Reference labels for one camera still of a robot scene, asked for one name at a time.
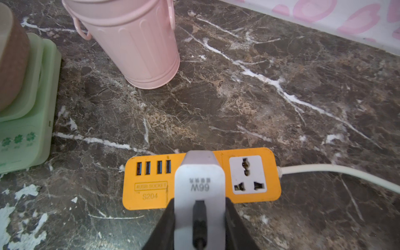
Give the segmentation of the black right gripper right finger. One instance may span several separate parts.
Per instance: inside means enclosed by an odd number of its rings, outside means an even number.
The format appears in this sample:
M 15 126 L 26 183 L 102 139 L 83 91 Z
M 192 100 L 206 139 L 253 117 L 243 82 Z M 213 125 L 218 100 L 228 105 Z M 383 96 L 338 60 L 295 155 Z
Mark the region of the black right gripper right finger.
M 233 203 L 226 198 L 226 250 L 259 250 Z

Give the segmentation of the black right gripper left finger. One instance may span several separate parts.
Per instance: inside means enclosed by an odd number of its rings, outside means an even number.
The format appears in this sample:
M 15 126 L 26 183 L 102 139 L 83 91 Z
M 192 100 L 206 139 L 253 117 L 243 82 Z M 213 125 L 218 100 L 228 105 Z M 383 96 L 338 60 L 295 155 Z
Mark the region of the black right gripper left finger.
M 175 232 L 174 199 L 168 203 L 142 250 L 173 250 Z

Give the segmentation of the white usb charger adapter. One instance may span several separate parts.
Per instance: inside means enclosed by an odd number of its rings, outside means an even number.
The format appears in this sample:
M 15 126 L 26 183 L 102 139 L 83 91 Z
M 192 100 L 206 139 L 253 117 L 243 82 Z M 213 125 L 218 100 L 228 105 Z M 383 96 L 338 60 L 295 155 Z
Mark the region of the white usb charger adapter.
M 226 246 L 226 177 L 212 151 L 189 151 L 175 172 L 176 250 Z

